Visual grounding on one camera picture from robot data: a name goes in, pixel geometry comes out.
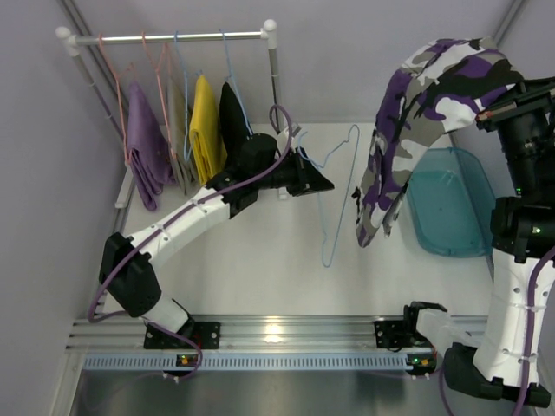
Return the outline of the purple camouflage trousers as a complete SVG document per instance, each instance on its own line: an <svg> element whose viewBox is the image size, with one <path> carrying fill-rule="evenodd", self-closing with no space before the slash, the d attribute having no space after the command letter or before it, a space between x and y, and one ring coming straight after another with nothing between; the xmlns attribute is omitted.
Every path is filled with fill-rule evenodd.
<svg viewBox="0 0 555 416"><path fill-rule="evenodd" d="M476 116L524 76L489 37L438 39L414 52L391 76L356 190L356 238L368 246L389 233L408 182L443 135L469 127Z"/></svg>

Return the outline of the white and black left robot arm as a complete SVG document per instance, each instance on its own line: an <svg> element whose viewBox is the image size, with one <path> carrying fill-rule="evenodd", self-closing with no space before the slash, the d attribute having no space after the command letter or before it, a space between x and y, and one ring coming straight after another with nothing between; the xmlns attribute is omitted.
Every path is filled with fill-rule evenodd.
<svg viewBox="0 0 555 416"><path fill-rule="evenodd" d="M253 205L260 191L285 189L292 197L334 189L306 151L278 151L276 139L256 133L236 148L225 169L184 205L129 237L114 233L105 243L99 282L134 318L180 340L193 333L194 319L163 294L157 270L196 237Z"/></svg>

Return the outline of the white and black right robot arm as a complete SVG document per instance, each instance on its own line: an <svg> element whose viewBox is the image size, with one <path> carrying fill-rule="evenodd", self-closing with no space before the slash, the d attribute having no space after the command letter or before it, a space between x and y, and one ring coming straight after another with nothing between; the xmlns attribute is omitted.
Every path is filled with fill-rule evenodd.
<svg viewBox="0 0 555 416"><path fill-rule="evenodd" d="M499 136L512 197L497 198L493 234L493 292L481 343L457 328L437 303L412 302L403 329L442 356L441 374L460 393L547 408L539 382L538 348L554 283L554 80L524 80L477 117Z"/></svg>

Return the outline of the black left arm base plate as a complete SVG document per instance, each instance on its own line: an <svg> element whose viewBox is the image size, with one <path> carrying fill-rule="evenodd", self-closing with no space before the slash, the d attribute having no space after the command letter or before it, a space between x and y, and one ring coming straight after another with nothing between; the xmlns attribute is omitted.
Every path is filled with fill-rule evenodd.
<svg viewBox="0 0 555 416"><path fill-rule="evenodd" d="M220 341L220 323L196 322L189 340L200 349L217 350ZM152 350L193 349L186 342L180 341L172 335L165 334L150 324L146 325L143 348Z"/></svg>

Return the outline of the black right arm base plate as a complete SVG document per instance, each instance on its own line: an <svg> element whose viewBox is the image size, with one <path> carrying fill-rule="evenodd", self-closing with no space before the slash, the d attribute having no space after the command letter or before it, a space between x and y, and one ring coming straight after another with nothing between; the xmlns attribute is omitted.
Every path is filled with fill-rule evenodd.
<svg viewBox="0 0 555 416"><path fill-rule="evenodd" d="M403 348L431 346L431 343L416 331L415 325L402 320L376 321L374 331L378 348L397 351Z"/></svg>

